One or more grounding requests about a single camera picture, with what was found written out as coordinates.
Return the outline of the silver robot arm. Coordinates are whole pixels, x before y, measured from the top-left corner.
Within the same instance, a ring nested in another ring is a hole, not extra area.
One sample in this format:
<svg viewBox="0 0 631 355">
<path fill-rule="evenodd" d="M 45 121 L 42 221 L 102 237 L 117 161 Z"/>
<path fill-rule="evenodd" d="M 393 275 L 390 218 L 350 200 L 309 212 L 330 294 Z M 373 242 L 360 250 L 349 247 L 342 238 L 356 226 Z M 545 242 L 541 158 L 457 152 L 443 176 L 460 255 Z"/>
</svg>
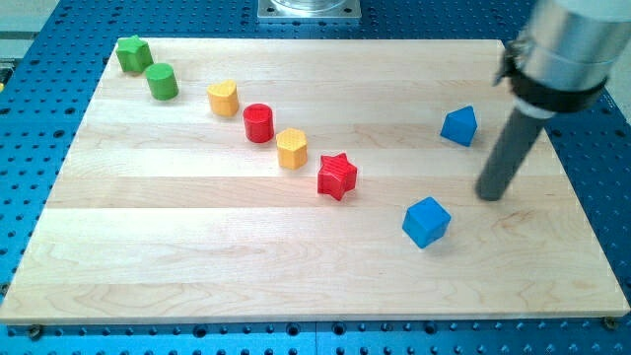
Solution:
<svg viewBox="0 0 631 355">
<path fill-rule="evenodd" d="M 600 97 L 629 40 L 630 0 L 539 0 L 495 81 L 510 81 L 528 116 L 580 111 Z"/>
</svg>

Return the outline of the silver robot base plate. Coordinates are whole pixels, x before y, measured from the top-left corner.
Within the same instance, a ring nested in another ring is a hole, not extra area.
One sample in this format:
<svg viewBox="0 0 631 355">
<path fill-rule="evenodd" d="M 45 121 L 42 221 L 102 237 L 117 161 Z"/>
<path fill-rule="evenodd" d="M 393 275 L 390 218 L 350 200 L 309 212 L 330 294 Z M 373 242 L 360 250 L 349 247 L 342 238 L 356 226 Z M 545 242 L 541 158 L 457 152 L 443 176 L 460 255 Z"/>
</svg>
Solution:
<svg viewBox="0 0 631 355">
<path fill-rule="evenodd" d="M 359 20 L 360 0 L 258 0 L 257 18 L 268 22 Z"/>
</svg>

